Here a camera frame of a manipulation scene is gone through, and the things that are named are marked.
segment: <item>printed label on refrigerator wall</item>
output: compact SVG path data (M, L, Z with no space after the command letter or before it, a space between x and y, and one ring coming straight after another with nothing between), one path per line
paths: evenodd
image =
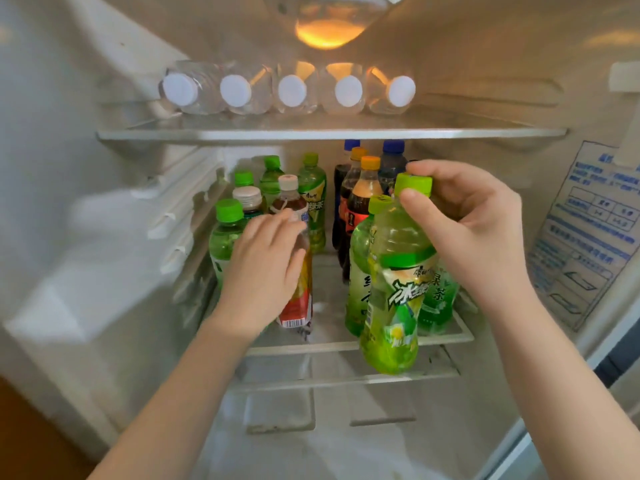
M615 165L616 150L582 142L527 256L536 291L573 331L640 245L640 167Z

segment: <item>person's arm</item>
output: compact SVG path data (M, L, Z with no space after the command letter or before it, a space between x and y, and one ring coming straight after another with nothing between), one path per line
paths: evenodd
M90 480L188 478L237 364L291 298L304 251L292 212L251 220L236 241L220 302L169 378Z
M529 281L519 195L488 172L459 162L412 162L407 171L434 178L437 206L411 190L402 193L402 204L488 318L509 387L549 476L640 479L640 432Z

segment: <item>brown floor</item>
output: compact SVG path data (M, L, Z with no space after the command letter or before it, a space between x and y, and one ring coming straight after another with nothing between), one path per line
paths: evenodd
M0 479L81 480L94 466L0 378Z

